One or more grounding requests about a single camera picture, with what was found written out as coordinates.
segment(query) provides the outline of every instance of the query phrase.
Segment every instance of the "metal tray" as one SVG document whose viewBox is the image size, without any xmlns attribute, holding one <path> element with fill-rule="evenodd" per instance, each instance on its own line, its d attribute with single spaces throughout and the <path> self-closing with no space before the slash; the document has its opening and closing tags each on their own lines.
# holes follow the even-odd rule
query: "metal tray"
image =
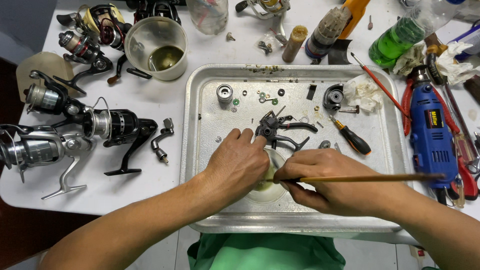
<svg viewBox="0 0 480 270">
<path fill-rule="evenodd" d="M 377 67 L 369 68 L 398 100 L 392 79 Z M 369 143 L 372 153 L 368 156 L 356 153 L 328 120 L 332 112 L 322 106 L 325 90 L 363 73 L 357 65 L 207 64 L 199 67 L 190 75 L 186 85 L 180 183 L 205 169 L 219 145 L 216 142 L 218 136 L 224 138 L 233 128 L 255 131 L 259 120 L 268 111 L 277 113 L 284 105 L 286 108 L 281 116 L 293 115 L 300 120 L 301 116 L 307 115 L 309 123 L 319 129 L 317 133 L 303 129 L 278 131 L 296 142 L 310 136 L 303 149 L 318 148 L 323 140 L 329 140 L 332 147 L 337 142 L 343 154 L 378 172 L 410 173 L 401 114 L 388 98 L 384 98 L 383 108 L 374 113 L 336 113 L 339 121 Z M 231 103 L 227 106 L 219 104 L 216 89 L 220 84 L 230 85 L 234 98 L 240 100 L 236 112 L 231 111 Z M 310 84 L 317 85 L 313 100 L 306 99 Z M 279 88 L 285 90 L 283 97 L 278 97 Z M 246 96 L 242 95 L 243 90 L 247 91 Z M 278 104 L 274 106 L 268 101 L 261 104 L 258 90 L 278 97 Z M 320 110 L 315 111 L 315 106 L 320 106 Z M 293 146 L 289 143 L 278 142 L 276 149 L 285 158 L 293 153 Z M 401 229 L 395 223 L 372 217 L 322 214 L 295 203 L 290 194 L 269 205 L 254 204 L 243 198 L 191 227 L 203 233 L 394 232 Z"/>
</svg>

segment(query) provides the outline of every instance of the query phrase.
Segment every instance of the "person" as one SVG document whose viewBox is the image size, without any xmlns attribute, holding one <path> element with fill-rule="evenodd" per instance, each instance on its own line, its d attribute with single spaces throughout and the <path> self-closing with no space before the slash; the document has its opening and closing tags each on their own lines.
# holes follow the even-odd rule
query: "person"
<svg viewBox="0 0 480 270">
<path fill-rule="evenodd" d="M 269 168 L 266 139 L 232 130 L 204 171 L 169 191 L 134 202 L 77 229 L 56 243 L 39 269 L 124 269 L 148 247 L 183 226 L 233 204 Z M 295 202 L 319 212 L 371 216 L 409 232 L 443 270 L 478 269 L 480 222 L 417 193 L 403 183 L 311 183 L 298 177 L 377 175 L 333 149 L 298 151 L 274 176 Z M 189 249 L 191 269 L 343 269 L 333 240 L 287 233 L 203 234 Z"/>
</svg>

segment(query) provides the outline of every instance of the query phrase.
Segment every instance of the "orange screwdriver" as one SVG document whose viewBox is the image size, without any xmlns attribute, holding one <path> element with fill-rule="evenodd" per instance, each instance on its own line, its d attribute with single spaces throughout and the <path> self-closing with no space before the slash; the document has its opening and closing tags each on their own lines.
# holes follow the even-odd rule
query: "orange screwdriver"
<svg viewBox="0 0 480 270">
<path fill-rule="evenodd" d="M 350 143 L 350 145 L 363 155 L 368 155 L 372 152 L 370 146 L 362 138 L 358 137 L 353 131 L 351 131 L 346 125 L 342 125 L 337 119 L 330 115 L 330 119 L 335 126 L 340 130 L 341 135 Z"/>
</svg>

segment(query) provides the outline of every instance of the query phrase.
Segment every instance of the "green shirt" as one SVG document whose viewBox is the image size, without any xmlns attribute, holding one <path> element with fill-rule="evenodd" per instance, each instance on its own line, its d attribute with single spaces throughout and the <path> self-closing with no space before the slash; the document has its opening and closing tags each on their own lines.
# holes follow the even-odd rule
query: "green shirt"
<svg viewBox="0 0 480 270">
<path fill-rule="evenodd" d="M 288 233 L 203 234 L 191 270 L 343 270 L 333 238 Z"/>
</svg>

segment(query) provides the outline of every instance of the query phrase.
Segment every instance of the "white table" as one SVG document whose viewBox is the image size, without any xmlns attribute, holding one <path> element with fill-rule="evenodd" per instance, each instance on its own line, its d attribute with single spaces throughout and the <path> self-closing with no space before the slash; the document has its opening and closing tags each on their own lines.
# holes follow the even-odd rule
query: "white table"
<svg viewBox="0 0 480 270">
<path fill-rule="evenodd" d="M 94 6 L 103 2 L 59 0 L 43 51 L 51 51 L 59 55 L 67 52 L 58 45 L 58 34 L 65 32 L 67 28 L 57 22 L 56 15 L 74 12 L 85 3 Z M 133 23 L 133 11 L 127 8 L 125 2 L 114 1 L 114 3 L 119 7 L 125 21 Z M 88 185 L 85 190 L 70 192 L 48 200 L 40 199 L 58 190 L 59 176 L 70 163 L 70 159 L 66 157 L 51 166 L 28 169 L 25 173 L 25 184 L 22 184 L 16 166 L 12 170 L 5 169 L 0 181 L 2 199 L 16 207 L 104 215 L 134 201 L 157 195 L 177 186 L 180 173 L 185 83 L 192 71 L 207 63 L 285 64 L 280 54 L 266 57 L 254 48 L 254 43 L 268 31 L 268 28 L 272 26 L 272 21 L 256 18 L 250 8 L 238 14 L 235 12 L 236 3 L 236 1 L 230 2 L 227 28 L 217 36 L 206 36 L 197 31 L 190 21 L 186 7 L 177 7 L 182 26 L 189 40 L 188 67 L 185 74 L 179 79 L 171 82 L 161 82 L 155 79 L 144 80 L 125 72 L 126 68 L 131 67 L 127 62 L 123 67 L 122 78 L 114 86 L 109 86 L 107 79 L 113 76 L 115 69 L 106 74 L 84 78 L 79 82 L 79 86 L 88 93 L 86 97 L 81 97 L 79 100 L 87 105 L 93 105 L 96 99 L 102 96 L 106 98 L 111 109 L 129 109 L 140 118 L 151 118 L 159 124 L 159 129 L 163 128 L 163 119 L 172 118 L 175 134 L 160 142 L 160 147 L 168 153 L 168 164 L 157 160 L 148 141 L 133 154 L 129 163 L 129 168 L 141 168 L 141 173 L 105 176 L 104 172 L 120 167 L 121 159 L 130 145 L 105 148 L 102 146 L 103 140 L 99 139 L 97 147 L 86 165 L 68 179 L 70 185 Z M 291 6 L 291 10 L 288 11 L 285 18 L 285 32 L 290 33 L 295 25 L 305 25 L 311 33 L 324 14 L 331 8 L 340 6 L 340 3 L 337 0 L 292 0 Z M 349 51 L 355 52 L 365 64 L 373 65 L 368 57 L 370 44 L 391 27 L 396 22 L 397 16 L 402 16 L 404 12 L 396 0 L 371 0 L 365 16 L 349 36 L 349 39 L 353 40 Z M 367 30 L 369 15 L 372 15 L 372 30 Z M 437 35 L 441 41 L 446 43 L 467 29 L 469 29 L 469 24 L 452 21 L 437 31 Z M 236 41 L 226 42 L 227 32 L 232 32 Z M 113 61 L 115 66 L 121 52 L 106 46 L 102 46 L 102 51 Z M 350 55 L 348 58 L 351 63 L 355 63 Z M 311 60 L 302 49 L 292 64 L 310 64 L 310 62 Z M 323 60 L 322 64 L 327 64 L 327 60 Z M 74 64 L 74 73 L 87 68 L 86 65 Z M 397 90 L 401 97 L 405 83 L 399 76 L 393 77 L 396 79 Z M 469 110 L 478 111 L 480 107 L 462 86 L 453 87 L 453 92 L 460 104 L 470 133 L 473 135 L 478 124 L 467 115 Z M 105 107 L 100 102 L 98 108 Z M 52 117 L 35 113 L 27 116 L 24 111 L 20 124 L 53 124 L 63 119 L 63 116 Z M 59 129 L 61 134 L 80 131 L 80 127 L 76 125 Z M 426 190 L 420 184 L 415 183 L 414 187 L 425 194 Z M 461 211 L 480 220 L 480 204 L 477 202 L 467 202 L 466 207 Z M 414 243 L 411 236 L 404 231 L 381 235 L 374 233 L 328 235 L 390 243 Z"/>
</svg>

